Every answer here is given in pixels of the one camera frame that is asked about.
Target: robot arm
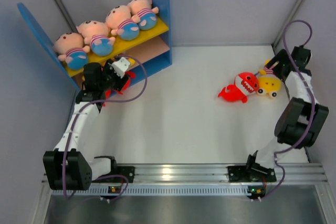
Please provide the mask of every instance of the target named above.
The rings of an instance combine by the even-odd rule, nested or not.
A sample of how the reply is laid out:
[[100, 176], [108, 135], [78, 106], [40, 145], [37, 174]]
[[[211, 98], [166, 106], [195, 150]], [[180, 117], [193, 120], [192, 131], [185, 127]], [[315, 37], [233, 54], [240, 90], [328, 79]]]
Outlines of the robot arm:
[[130, 76], [125, 72], [130, 66], [131, 62], [124, 57], [118, 61], [109, 59], [103, 67], [96, 62], [84, 66], [84, 89], [82, 88], [76, 96], [74, 112], [65, 133], [54, 150], [47, 151], [43, 156], [51, 189], [62, 189], [62, 159], [69, 135], [66, 167], [67, 189], [86, 190], [91, 181], [101, 175], [117, 173], [118, 167], [114, 157], [96, 156], [94, 150], [97, 142], [89, 139], [91, 126], [99, 115], [103, 103], [87, 104], [91, 101], [107, 99], [112, 90], [120, 92], [126, 87]]
[[[312, 75], [310, 70], [305, 68], [311, 58], [310, 50], [303, 46], [295, 47], [291, 55], [312, 92]], [[329, 109], [326, 106], [320, 105], [316, 99], [315, 104], [311, 104], [307, 88], [291, 65], [284, 49], [265, 66], [270, 68], [275, 63], [277, 64], [273, 67], [274, 74], [285, 83], [290, 101], [275, 126], [275, 137], [269, 144], [255, 151], [253, 155], [249, 155], [245, 166], [228, 168], [231, 182], [263, 182], [263, 179], [267, 182], [275, 182], [274, 152], [279, 151], [279, 144], [283, 146], [282, 150], [285, 150], [297, 143], [307, 128], [311, 107], [314, 106], [314, 118], [308, 134], [296, 148], [311, 147], [328, 116]], [[285, 153], [278, 155], [277, 160], [284, 156]]]

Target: striped shirt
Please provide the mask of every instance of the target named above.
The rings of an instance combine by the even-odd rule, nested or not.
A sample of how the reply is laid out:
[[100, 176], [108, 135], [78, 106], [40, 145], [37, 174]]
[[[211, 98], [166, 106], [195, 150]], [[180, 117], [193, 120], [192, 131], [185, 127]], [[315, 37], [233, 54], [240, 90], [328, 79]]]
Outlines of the striped shirt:
[[125, 19], [123, 22], [120, 23], [120, 25], [118, 26], [118, 29], [121, 29], [121, 28], [123, 28], [125, 25], [131, 24], [131, 23], [134, 23], [134, 24], [135, 24], [135, 22], [134, 22], [133, 20], [131, 20], [130, 18]]
[[143, 16], [145, 16], [148, 13], [153, 13], [153, 11], [149, 8], [144, 8], [144, 9], [138, 11], [137, 15], [139, 16], [139, 18], [142, 18]]
[[264, 66], [264, 70], [265, 70], [266, 74], [274, 74], [272, 68], [273, 68], [273, 67], [271, 67], [271, 68], [266, 68], [266, 66]]
[[105, 36], [105, 35], [93, 35], [93, 37], [91, 38], [91, 43], [90, 43], [90, 47], [92, 48], [92, 44], [97, 40], [97, 39], [109, 39], [109, 37]]
[[74, 53], [76, 53], [76, 52], [82, 52], [83, 54], [86, 54], [82, 48], [74, 47], [74, 48], [69, 49], [69, 50], [65, 53], [65, 55], [66, 55], [66, 57], [68, 57], [68, 56], [71, 56], [72, 54], [74, 54]]

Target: blue shelf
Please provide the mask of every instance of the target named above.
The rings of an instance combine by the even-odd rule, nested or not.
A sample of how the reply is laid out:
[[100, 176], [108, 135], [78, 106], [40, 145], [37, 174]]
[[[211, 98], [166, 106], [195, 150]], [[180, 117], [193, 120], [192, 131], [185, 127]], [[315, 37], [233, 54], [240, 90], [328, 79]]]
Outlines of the blue shelf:
[[[172, 64], [172, 53], [171, 53], [172, 42], [171, 42], [171, 32], [170, 32], [170, 29], [171, 29], [170, 0], [153, 0], [153, 6], [157, 6], [159, 8], [160, 10], [159, 17], [169, 27], [169, 31], [161, 34], [160, 37], [169, 46], [170, 49], [169, 51], [159, 56], [156, 56], [155, 58], [143, 64], [148, 73], [148, 76], [151, 76]], [[44, 32], [40, 24], [37, 22], [37, 20], [34, 18], [32, 13], [28, 10], [28, 8], [23, 3], [18, 3], [17, 7], [23, 19], [27, 23], [29, 29], [32, 31], [36, 39], [39, 41], [39, 43], [42, 45], [42, 47], [47, 52], [47, 55], [53, 59], [55, 64], [57, 64], [57, 66], [62, 69], [62, 72], [68, 76], [71, 83], [76, 87], [77, 90], [79, 90], [80, 88], [78, 87], [74, 79], [71, 78], [67, 74], [66, 70], [64, 69], [64, 66], [59, 62], [57, 58], [57, 54], [52, 48], [53, 43], [51, 42], [48, 35]], [[136, 74], [136, 78], [132, 79], [131, 85], [134, 85], [144, 79], [144, 74], [143, 74], [141, 67], [138, 66], [132, 69], [131, 71]]]

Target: wooden shelf board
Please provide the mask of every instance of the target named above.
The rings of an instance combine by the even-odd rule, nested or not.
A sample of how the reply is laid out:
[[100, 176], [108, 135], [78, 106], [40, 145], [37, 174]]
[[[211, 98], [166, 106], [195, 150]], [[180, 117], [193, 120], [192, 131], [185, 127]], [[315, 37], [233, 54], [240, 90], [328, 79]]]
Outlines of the wooden shelf board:
[[[141, 63], [145, 63], [167, 51], [169, 51], [169, 46], [159, 36], [156, 36], [127, 50], [126, 54], [134, 56]], [[130, 69], [135, 68], [138, 65], [139, 64], [135, 63]]]
[[[155, 27], [153, 27], [150, 30], [147, 31], [140, 31], [139, 36], [132, 40], [132, 41], [125, 41], [122, 40], [121, 38], [119, 38], [118, 36], [115, 39], [115, 43], [113, 45], [113, 51], [112, 53], [110, 53], [107, 56], [104, 57], [100, 57], [97, 56], [96, 54], [94, 54], [92, 51], [88, 53], [89, 56], [89, 62], [99, 62], [102, 63], [104, 61], [106, 61], [107, 59], [113, 58], [114, 56], [125, 52], [135, 46], [138, 46], [139, 44], [144, 43], [145, 41], [148, 41], [162, 33], [165, 33], [166, 31], [168, 31], [169, 28], [167, 27], [167, 25], [158, 17], [158, 21], [157, 24], [155, 25]], [[83, 69], [80, 70], [72, 70], [69, 69], [67, 66], [65, 66], [65, 70], [67, 71], [67, 73], [69, 74], [70, 77], [73, 77], [81, 72], [83, 72]]]

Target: doll head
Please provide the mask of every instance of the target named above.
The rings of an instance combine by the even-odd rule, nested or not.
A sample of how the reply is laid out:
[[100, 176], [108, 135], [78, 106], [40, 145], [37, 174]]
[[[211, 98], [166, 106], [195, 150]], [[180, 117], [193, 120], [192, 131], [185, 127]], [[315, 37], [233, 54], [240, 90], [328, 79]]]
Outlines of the doll head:
[[66, 33], [61, 35], [54, 43], [54, 50], [59, 54], [65, 54], [68, 50], [75, 47], [82, 48], [84, 39], [80, 34]]
[[103, 22], [90, 20], [85, 21], [77, 26], [77, 31], [82, 34], [84, 38], [92, 37], [93, 35], [105, 35], [108, 36], [110, 29]]
[[113, 8], [106, 16], [106, 24], [112, 29], [116, 29], [125, 19], [131, 18], [131, 8], [120, 5]]
[[152, 0], [132, 0], [127, 6], [131, 8], [132, 15], [138, 13], [144, 8], [152, 8]]

